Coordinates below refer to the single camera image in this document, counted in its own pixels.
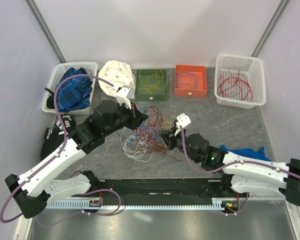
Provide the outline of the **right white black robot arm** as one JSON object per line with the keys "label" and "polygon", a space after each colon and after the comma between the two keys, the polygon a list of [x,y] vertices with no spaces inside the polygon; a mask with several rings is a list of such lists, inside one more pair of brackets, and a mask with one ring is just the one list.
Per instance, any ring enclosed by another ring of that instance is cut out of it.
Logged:
{"label": "right white black robot arm", "polygon": [[199,133],[185,135],[175,127],[160,132],[169,150],[183,152],[198,172],[222,174],[219,191],[225,197],[234,193],[256,196],[284,196],[300,207],[300,160],[273,162],[250,158],[211,146]]}

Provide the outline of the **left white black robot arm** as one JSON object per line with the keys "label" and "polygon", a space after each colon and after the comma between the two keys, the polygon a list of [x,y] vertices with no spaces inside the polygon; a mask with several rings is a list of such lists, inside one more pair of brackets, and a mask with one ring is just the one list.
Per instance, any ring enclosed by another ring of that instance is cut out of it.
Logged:
{"label": "left white black robot arm", "polygon": [[127,128],[136,130],[147,115],[135,104],[126,107],[113,100],[103,100],[93,113],[68,134],[59,147],[31,170],[19,176],[10,174],[5,183],[26,219],[41,213],[52,202],[72,197],[94,197],[100,191],[100,181],[92,171],[76,177],[57,180],[67,167],[105,143],[105,138]]}

